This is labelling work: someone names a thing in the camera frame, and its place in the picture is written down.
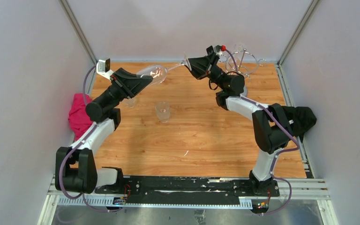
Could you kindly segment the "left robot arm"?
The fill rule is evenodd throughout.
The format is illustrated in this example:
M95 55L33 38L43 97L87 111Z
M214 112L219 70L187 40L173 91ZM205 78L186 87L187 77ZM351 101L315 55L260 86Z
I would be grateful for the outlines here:
M97 169L94 156L121 122L118 104L135 97L154 80L149 74L132 74L123 68L97 70L96 73L107 78L111 85L86 105L85 111L92 125L77 141L68 147L60 147L56 152L55 187L69 199L90 194L101 186L107 186L114 194L124 190L121 169Z

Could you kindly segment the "patterned clear wine glass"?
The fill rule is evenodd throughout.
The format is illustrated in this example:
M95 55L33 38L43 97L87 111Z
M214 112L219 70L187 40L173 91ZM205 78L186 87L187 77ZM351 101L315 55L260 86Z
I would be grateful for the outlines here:
M134 108L137 103L137 98L126 98L123 100L123 103L127 108Z

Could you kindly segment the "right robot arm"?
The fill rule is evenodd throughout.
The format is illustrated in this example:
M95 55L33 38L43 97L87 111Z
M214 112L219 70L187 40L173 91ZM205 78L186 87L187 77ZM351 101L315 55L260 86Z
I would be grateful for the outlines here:
M208 78L221 91L216 93L217 104L225 110L236 112L253 123L255 142L259 148L257 162L249 174L249 189L254 195L267 191L274 176L274 167L278 156L288 152L290 141L300 148L287 118L283 106L259 103L242 95L245 89L245 77L238 70L225 72L217 63L220 56L210 53L203 57L189 58L186 67L197 80Z

